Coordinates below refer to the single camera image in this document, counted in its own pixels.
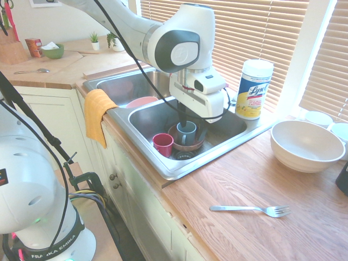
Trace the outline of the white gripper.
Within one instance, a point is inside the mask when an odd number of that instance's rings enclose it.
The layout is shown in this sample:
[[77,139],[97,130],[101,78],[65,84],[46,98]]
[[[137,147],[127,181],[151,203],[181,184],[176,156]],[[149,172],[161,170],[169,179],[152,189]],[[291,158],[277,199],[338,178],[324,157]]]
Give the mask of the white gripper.
[[177,100],[179,122],[187,125],[186,107],[204,118],[201,120],[197,139],[204,140],[208,123],[221,119],[223,113],[223,93],[226,81],[213,67],[204,70],[183,69],[170,74],[169,90]]

